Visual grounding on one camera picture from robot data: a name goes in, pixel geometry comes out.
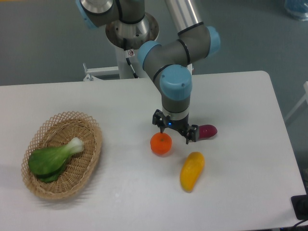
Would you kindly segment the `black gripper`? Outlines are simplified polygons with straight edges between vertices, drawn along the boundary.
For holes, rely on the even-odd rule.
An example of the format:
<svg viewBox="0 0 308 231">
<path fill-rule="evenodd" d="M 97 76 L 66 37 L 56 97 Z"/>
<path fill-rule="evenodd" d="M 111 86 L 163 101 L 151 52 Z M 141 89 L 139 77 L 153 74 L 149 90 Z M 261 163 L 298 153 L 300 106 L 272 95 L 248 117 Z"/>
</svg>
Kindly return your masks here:
<svg viewBox="0 0 308 231">
<path fill-rule="evenodd" d="M 199 126 L 188 124 L 189 115 L 186 115 L 183 119 L 172 120 L 170 116 L 165 116 L 162 111 L 156 109 L 153 114 L 152 124 L 156 125 L 160 129 L 160 133 L 163 133 L 166 128 L 177 131 L 179 134 L 184 135 L 186 144 L 189 142 L 197 142 L 199 139 Z"/>
</svg>

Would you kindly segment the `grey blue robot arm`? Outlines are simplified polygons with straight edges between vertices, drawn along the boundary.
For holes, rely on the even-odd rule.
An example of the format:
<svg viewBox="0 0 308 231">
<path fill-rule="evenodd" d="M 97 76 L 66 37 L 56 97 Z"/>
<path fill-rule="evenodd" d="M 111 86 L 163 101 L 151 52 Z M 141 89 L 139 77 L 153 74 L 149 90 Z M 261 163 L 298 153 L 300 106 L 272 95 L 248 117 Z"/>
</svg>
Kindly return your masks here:
<svg viewBox="0 0 308 231">
<path fill-rule="evenodd" d="M 168 0 L 178 39 L 162 45 L 156 41 L 158 25 L 145 11 L 142 0 L 78 0 L 76 5 L 88 27 L 106 27 L 109 41 L 125 53 L 137 51 L 139 68 L 152 80 L 161 94 L 162 109 L 156 110 L 152 123 L 164 130 L 177 131 L 186 142 L 214 137 L 213 125 L 190 125 L 189 106 L 192 74 L 189 65 L 220 48 L 218 32 L 205 26 L 193 0 Z"/>
</svg>

